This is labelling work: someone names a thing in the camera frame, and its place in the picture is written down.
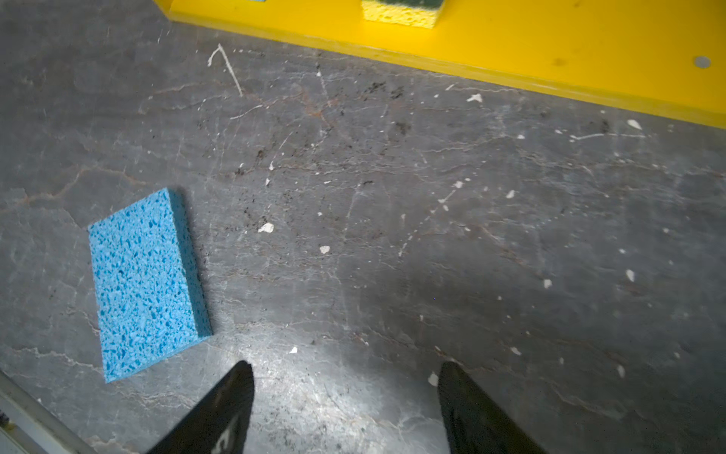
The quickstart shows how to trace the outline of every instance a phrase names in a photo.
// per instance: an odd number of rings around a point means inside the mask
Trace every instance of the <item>blue sponge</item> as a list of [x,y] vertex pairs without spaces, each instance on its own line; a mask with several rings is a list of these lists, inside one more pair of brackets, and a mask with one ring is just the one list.
[[212,335],[182,198],[151,194],[89,227],[106,382]]

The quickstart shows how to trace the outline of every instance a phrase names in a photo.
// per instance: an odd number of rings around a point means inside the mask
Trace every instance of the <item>yellow sponge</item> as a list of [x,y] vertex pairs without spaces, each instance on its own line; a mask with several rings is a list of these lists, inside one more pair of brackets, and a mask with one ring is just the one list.
[[391,24],[433,28],[444,0],[363,0],[363,17]]

